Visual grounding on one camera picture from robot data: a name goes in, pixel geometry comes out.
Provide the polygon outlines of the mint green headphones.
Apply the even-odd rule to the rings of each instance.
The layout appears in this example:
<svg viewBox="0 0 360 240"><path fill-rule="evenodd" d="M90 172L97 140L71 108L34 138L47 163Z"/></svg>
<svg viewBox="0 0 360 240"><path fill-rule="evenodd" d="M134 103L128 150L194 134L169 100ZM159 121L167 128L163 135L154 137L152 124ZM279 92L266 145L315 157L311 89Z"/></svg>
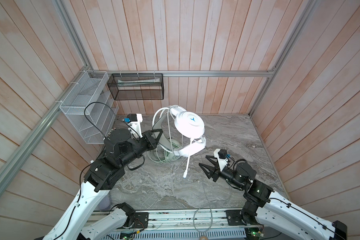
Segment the mint green headphones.
<svg viewBox="0 0 360 240"><path fill-rule="evenodd" d="M183 145L177 140L172 140L172 146L173 146L174 149L179 149ZM169 153L169 152L167 152L165 150L164 150L163 156L160 157L159 152L158 152L159 149L160 148L158 147L153 151L148 151L148 157L154 163L165 164L165 163L176 161L176 160L178 160L180 158L180 156L176 156L173 153Z"/></svg>

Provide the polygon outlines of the white headphones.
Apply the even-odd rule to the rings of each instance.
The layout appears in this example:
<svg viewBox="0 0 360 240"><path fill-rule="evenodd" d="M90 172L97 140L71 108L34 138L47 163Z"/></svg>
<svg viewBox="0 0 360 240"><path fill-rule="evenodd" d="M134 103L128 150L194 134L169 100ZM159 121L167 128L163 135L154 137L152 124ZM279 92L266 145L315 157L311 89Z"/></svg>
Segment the white headphones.
<svg viewBox="0 0 360 240"><path fill-rule="evenodd" d="M205 123L197 114L189 112L178 105L172 105L160 108L155 112L152 120L152 130L161 130L163 121L167 121L169 124L170 118L174 120L176 130L183 137L188 138L190 143L185 147L174 149L172 137L166 138L165 135L161 135L159 137L159 146L168 153L187 158L186 170L183 174L185 179L189 170L190 157L206 147L207 140L204 137Z"/></svg>

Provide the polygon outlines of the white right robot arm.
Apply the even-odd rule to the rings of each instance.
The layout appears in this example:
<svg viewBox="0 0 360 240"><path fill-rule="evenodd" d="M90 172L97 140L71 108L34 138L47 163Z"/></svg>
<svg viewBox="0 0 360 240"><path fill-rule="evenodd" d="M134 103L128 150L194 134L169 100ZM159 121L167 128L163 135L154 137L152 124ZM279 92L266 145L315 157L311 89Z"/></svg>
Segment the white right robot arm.
<svg viewBox="0 0 360 240"><path fill-rule="evenodd" d="M284 198L272 187L256 179L257 172L244 159L225 160L206 156L211 163L199 166L208 179L225 180L242 191L246 202L240 211L227 210L230 226L268 226L295 240L345 240L348 227L340 222L322 219Z"/></svg>

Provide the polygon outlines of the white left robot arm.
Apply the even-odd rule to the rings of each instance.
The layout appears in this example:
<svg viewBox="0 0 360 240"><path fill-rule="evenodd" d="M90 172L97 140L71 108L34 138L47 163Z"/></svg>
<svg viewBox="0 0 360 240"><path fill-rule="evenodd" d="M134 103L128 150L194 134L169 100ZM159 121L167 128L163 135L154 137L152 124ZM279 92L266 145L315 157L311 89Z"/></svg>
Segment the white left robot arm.
<svg viewBox="0 0 360 240"><path fill-rule="evenodd" d="M148 130L138 140L127 129L112 129L104 140L105 149L83 177L80 190L58 223L44 240L100 240L113 230L130 227L136 211L119 204L110 214L89 226L86 222L95 208L125 174L125 167L157 148L163 131Z"/></svg>

